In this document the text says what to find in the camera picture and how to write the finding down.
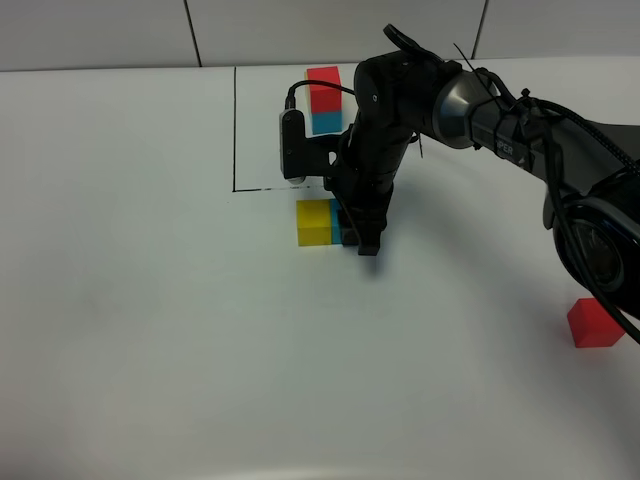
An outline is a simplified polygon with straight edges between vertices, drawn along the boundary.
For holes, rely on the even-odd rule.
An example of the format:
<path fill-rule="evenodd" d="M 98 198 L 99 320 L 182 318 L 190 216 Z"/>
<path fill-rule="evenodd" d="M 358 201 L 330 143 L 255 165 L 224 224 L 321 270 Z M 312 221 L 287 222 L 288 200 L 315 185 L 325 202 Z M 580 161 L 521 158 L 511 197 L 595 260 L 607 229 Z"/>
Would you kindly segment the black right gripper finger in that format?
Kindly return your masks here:
<path fill-rule="evenodd" d="M 359 245 L 359 240 L 355 230 L 353 229 L 353 225 L 349 220 L 347 214 L 344 210 L 340 209 L 337 211 L 338 215 L 338 224 L 339 224 L 339 233 L 340 233 L 340 242 L 345 247 L 356 247 Z"/>
<path fill-rule="evenodd" d="M 360 256 L 377 256 L 380 250 L 381 233 L 382 230 L 375 225 L 358 227 L 358 254 Z"/>

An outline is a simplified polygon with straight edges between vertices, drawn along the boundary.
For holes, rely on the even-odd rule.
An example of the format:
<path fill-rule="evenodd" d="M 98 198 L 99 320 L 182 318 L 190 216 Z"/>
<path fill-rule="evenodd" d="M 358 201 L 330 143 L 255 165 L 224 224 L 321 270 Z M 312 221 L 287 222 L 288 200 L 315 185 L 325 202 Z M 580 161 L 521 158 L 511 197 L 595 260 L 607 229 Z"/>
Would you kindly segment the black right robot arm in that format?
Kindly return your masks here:
<path fill-rule="evenodd" d="M 586 120 L 495 73 L 446 61 L 393 26 L 392 53 L 358 64 L 358 111 L 325 185 L 345 211 L 360 254 L 379 252 L 406 149 L 427 136 L 486 149 L 544 182 L 543 224 L 570 275 L 632 338 L 639 335 L 639 163 L 615 127 Z"/>

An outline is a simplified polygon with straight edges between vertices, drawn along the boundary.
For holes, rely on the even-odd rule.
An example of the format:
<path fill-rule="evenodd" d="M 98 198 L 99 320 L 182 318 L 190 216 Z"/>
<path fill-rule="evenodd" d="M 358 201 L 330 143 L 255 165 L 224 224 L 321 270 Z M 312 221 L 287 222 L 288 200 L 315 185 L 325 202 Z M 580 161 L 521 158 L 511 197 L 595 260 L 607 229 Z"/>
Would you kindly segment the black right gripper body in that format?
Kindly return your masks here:
<path fill-rule="evenodd" d="M 394 178 L 410 143 L 411 129 L 398 123 L 379 127 L 357 119 L 341 135 L 336 161 L 323 183 L 355 235 L 385 230 Z"/>

